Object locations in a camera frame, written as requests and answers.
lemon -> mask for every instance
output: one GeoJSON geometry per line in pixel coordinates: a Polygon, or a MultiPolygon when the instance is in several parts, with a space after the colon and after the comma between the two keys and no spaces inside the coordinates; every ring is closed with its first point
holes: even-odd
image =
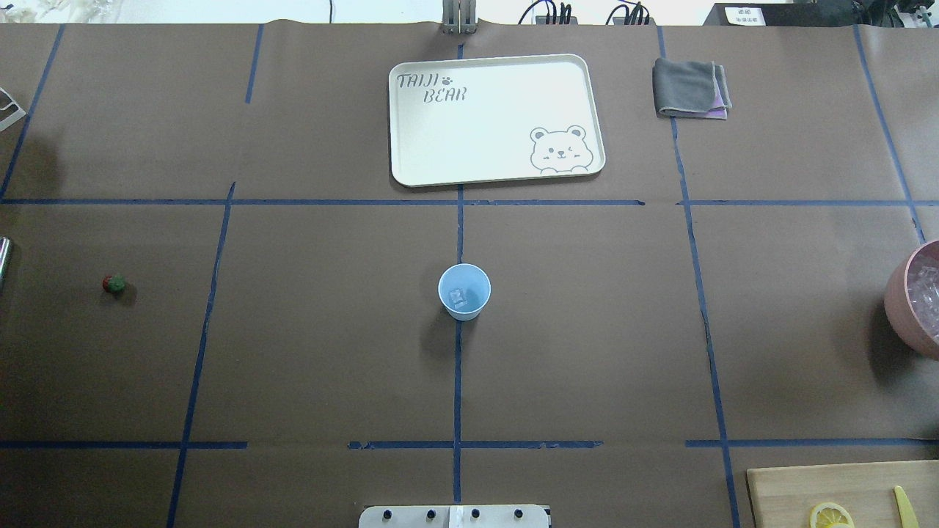
{"type": "Polygon", "coordinates": [[[808,528],[854,528],[854,521],[840,505],[821,503],[808,514],[808,528]]]}

cutting board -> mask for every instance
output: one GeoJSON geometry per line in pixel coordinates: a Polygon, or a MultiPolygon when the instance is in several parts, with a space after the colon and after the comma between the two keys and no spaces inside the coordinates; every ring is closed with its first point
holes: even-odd
{"type": "Polygon", "coordinates": [[[901,528],[893,494],[903,486],[919,526],[939,527],[939,460],[747,470],[757,528],[807,528],[818,503],[844,506],[856,528],[901,528]]]}

bear drawing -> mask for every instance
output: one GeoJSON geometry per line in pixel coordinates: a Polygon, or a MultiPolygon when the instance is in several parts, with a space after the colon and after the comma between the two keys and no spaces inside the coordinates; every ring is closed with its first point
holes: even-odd
{"type": "Polygon", "coordinates": [[[531,131],[534,149],[531,164],[541,174],[569,174],[576,169],[587,170],[593,162],[593,153],[587,148],[583,127],[574,125],[566,131],[548,132],[543,128],[531,131]]]}

bowl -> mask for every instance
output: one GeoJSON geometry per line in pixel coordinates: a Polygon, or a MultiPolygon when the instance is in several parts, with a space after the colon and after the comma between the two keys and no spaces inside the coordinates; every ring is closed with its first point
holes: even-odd
{"type": "Polygon", "coordinates": [[[930,241],[919,246],[893,271],[890,280],[886,283],[884,309],[890,325],[904,343],[920,354],[939,361],[939,343],[936,343],[916,318],[913,304],[910,302],[910,292],[907,289],[909,287],[907,273],[910,271],[910,265],[920,255],[939,260],[939,241],[930,241]]]}

knife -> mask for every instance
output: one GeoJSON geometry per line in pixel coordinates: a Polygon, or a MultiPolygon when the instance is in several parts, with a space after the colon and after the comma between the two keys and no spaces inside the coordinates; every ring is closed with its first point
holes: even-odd
{"type": "Polygon", "coordinates": [[[906,491],[900,486],[894,486],[894,495],[897,495],[897,509],[900,511],[900,524],[903,528],[919,528],[919,521],[916,520],[916,513],[913,511],[913,505],[906,496],[906,491]]]}

